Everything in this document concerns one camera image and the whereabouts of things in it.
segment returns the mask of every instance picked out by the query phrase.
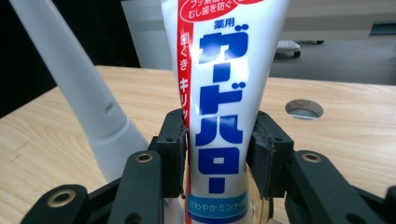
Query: product label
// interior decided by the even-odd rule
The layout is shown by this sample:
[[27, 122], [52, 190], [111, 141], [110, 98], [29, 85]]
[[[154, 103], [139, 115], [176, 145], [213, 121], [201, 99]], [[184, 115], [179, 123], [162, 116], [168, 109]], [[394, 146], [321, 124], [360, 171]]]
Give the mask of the product label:
[[248, 89], [249, 23], [233, 10], [258, 0], [179, 0], [177, 74], [190, 129], [186, 223], [230, 223], [248, 210], [245, 158], [251, 130], [237, 108]]

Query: white toothpaste tube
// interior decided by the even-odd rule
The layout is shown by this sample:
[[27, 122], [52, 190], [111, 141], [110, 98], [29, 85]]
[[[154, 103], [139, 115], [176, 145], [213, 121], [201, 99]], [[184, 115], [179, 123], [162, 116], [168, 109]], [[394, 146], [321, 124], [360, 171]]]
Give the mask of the white toothpaste tube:
[[289, 0], [162, 0], [189, 128], [185, 223], [252, 223], [246, 156]]

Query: wooden table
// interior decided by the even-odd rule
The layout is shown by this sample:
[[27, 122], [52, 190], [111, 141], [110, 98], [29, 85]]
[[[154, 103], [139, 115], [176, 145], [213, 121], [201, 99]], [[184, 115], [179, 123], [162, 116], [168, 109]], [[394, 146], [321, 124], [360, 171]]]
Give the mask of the wooden table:
[[[159, 134], [166, 113], [179, 108], [170, 71], [97, 69], [148, 140]], [[292, 118], [285, 105], [294, 99], [319, 103], [323, 116]], [[381, 197], [396, 184], [396, 87], [269, 78], [261, 110], [295, 149], [326, 155], [350, 184]], [[80, 184], [91, 192], [106, 183], [58, 88], [0, 120], [0, 167], [0, 223], [20, 222], [41, 195], [60, 185]], [[282, 200], [275, 218], [288, 222]]]

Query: floor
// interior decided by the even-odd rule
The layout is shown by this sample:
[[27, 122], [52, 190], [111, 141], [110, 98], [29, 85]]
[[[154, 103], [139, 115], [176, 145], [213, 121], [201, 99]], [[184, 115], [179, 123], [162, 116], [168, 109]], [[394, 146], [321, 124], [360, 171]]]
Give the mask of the floor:
[[396, 86], [396, 39], [297, 43], [301, 56], [277, 53], [270, 77]]

